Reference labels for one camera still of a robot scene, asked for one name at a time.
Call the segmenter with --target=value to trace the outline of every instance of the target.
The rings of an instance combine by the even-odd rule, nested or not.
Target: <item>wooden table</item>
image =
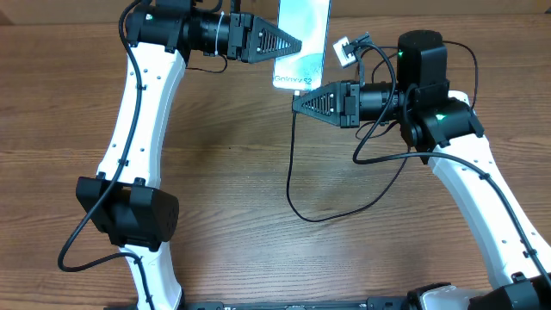
[[[379,45],[429,28],[480,62],[477,112],[525,212],[551,241],[549,15],[370,17],[331,20],[328,42],[369,31]],[[0,308],[101,309],[135,300],[126,262],[77,274],[57,269],[84,216],[79,176],[94,176],[114,128],[125,75],[116,25],[0,28]],[[367,66],[379,60],[369,55]],[[192,66],[219,59],[193,53]],[[171,241],[188,301],[358,300],[448,281],[489,288],[480,252],[449,193],[418,159],[369,211],[325,224],[299,220],[285,199],[290,96],[271,63],[230,63],[223,75],[187,71],[170,114],[162,189],[180,200]],[[354,78],[328,49],[325,81]],[[385,70],[378,79],[388,80]],[[449,48],[453,89],[470,95],[470,55]],[[298,118],[292,197],[307,216],[356,208],[399,163],[351,163],[353,130]],[[398,131],[363,156],[403,152]],[[88,225],[67,258],[116,249]]]

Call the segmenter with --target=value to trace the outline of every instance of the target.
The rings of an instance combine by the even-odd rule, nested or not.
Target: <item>wood plank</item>
[[[212,8],[218,0],[204,0]],[[0,10],[16,25],[117,22],[130,0],[0,0]],[[242,11],[276,19],[279,0],[243,0]],[[543,14],[551,0],[338,0],[331,17]],[[225,0],[227,13],[230,1]]]
[[[472,47],[480,63],[477,112],[494,156],[551,240],[550,26],[544,15],[343,18],[331,21],[328,41],[369,31],[388,45],[407,30],[432,28]],[[84,215],[74,197],[77,177],[94,175],[119,109],[126,60],[116,26],[1,27],[0,41],[8,42],[0,49],[0,308],[133,301],[122,261],[80,274],[55,264]],[[221,63],[194,53],[191,65]],[[439,281],[489,288],[464,219],[418,160],[364,214],[323,225],[296,218],[284,194],[290,94],[272,88],[271,69],[230,63],[222,75],[187,71],[173,104],[162,188],[181,204],[172,252],[187,300],[357,300]],[[353,77],[330,50],[325,82]],[[377,79],[388,80],[387,73],[381,69]],[[472,95],[472,60],[460,48],[449,48],[449,79]],[[298,120],[292,196],[307,216],[368,202],[399,164],[353,165],[353,131]],[[393,132],[369,142],[365,156],[404,148]],[[68,263],[113,251],[107,236],[87,226]]]

